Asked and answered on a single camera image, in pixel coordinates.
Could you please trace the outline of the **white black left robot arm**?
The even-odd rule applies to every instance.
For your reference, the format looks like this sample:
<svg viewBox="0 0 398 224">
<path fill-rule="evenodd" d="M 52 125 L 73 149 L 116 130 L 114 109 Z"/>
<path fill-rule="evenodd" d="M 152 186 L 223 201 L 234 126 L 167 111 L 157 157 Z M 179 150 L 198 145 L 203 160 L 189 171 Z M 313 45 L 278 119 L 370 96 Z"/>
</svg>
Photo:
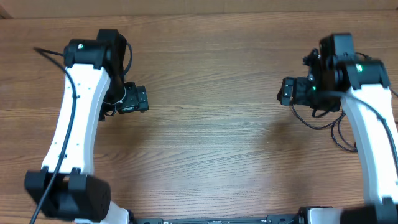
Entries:
<svg viewBox="0 0 398 224">
<path fill-rule="evenodd" d="M 52 143 L 40 170 L 28 171 L 24 187 L 35 212 L 75 223 L 133 223 L 133 214 L 111 199 L 110 185 L 94 175 L 98 123 L 115 114 L 145 112 L 144 86 L 127 82 L 132 47 L 116 29 L 96 39 L 73 39 L 59 64 L 65 88 Z"/>
</svg>

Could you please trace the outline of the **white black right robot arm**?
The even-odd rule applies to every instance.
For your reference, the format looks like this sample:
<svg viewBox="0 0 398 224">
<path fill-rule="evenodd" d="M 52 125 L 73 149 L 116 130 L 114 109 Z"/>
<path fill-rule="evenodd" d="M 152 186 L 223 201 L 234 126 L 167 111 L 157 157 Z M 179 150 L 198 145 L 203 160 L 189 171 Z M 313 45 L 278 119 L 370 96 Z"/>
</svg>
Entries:
<svg viewBox="0 0 398 224">
<path fill-rule="evenodd" d="M 322 38 L 303 58 L 306 77 L 286 77 L 277 94 L 285 106 L 323 115 L 341 111 L 355 140 L 364 180 L 358 208 L 302 207 L 286 223 L 397 223 L 397 127 L 390 80 L 382 61 L 354 49 L 350 33 Z"/>
</svg>

